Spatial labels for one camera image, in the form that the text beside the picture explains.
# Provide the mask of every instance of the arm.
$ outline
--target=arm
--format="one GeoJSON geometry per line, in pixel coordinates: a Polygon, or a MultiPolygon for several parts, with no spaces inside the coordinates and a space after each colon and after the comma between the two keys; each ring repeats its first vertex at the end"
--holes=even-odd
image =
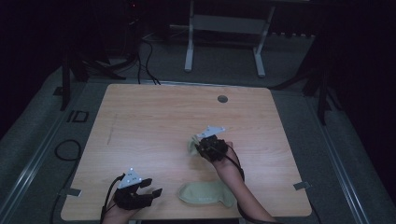
{"type": "Polygon", "coordinates": [[[114,201],[111,200],[107,206],[107,212],[103,219],[103,224],[127,224],[139,210],[140,209],[128,211],[119,208],[114,201]]]}
{"type": "MultiPolygon", "coordinates": [[[[230,147],[226,155],[236,163],[239,163],[235,152],[231,149],[233,143],[227,142],[227,145],[230,147]]],[[[276,221],[257,201],[242,179],[239,170],[231,161],[223,158],[221,161],[213,161],[212,164],[220,179],[230,188],[239,206],[249,217],[262,221],[276,221]]]]}

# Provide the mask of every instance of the forearm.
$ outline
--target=forearm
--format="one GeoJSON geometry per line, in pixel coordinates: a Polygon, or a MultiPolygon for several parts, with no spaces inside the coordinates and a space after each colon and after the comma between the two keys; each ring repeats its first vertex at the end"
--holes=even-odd
{"type": "Polygon", "coordinates": [[[240,175],[221,175],[230,188],[240,208],[251,218],[262,221],[276,221],[259,203],[240,175]]]}
{"type": "Polygon", "coordinates": [[[133,217],[139,210],[124,210],[114,205],[112,200],[107,207],[102,224],[128,224],[131,217],[133,217]]]}

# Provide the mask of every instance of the hand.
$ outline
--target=hand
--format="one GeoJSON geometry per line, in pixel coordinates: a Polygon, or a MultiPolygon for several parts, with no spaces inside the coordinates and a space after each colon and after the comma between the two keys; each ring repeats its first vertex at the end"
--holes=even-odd
{"type": "Polygon", "coordinates": [[[111,200],[107,205],[107,212],[103,224],[126,224],[140,209],[125,210],[119,208],[114,200],[111,200]]]}

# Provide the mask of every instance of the black tape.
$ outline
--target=black tape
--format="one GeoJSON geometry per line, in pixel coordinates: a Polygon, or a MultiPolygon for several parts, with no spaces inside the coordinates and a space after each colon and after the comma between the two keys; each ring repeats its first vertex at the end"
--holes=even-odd
{"type": "Polygon", "coordinates": [[[295,184],[295,185],[293,185],[293,186],[294,186],[294,188],[295,188],[296,190],[299,190],[299,189],[309,189],[309,188],[312,187],[312,186],[311,186],[308,182],[306,182],[306,181],[297,183],[297,184],[295,184]]]}
{"type": "Polygon", "coordinates": [[[58,194],[61,196],[70,195],[79,197],[79,195],[81,195],[81,189],[61,189],[61,192],[59,192],[58,194]]]}
{"type": "Polygon", "coordinates": [[[90,115],[90,112],[88,112],[88,111],[78,110],[78,111],[76,111],[76,115],[73,117],[72,122],[77,122],[77,123],[86,122],[89,115],[90,115]]]}

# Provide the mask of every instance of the metal stand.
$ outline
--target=metal stand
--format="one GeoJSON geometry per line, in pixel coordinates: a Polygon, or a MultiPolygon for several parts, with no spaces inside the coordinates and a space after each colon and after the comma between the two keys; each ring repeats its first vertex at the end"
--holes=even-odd
{"type": "Polygon", "coordinates": [[[187,46],[186,63],[184,70],[192,70],[192,59],[194,53],[193,31],[207,30],[219,31],[226,33],[240,33],[260,35],[261,40],[257,47],[253,48],[253,56],[256,62],[257,73],[259,77],[264,77],[264,66],[262,65],[262,46],[265,37],[268,35],[268,28],[274,15],[275,7],[271,7],[267,20],[254,20],[232,17],[218,17],[194,14],[194,1],[190,4],[190,25],[189,25],[189,45],[187,46]]]}

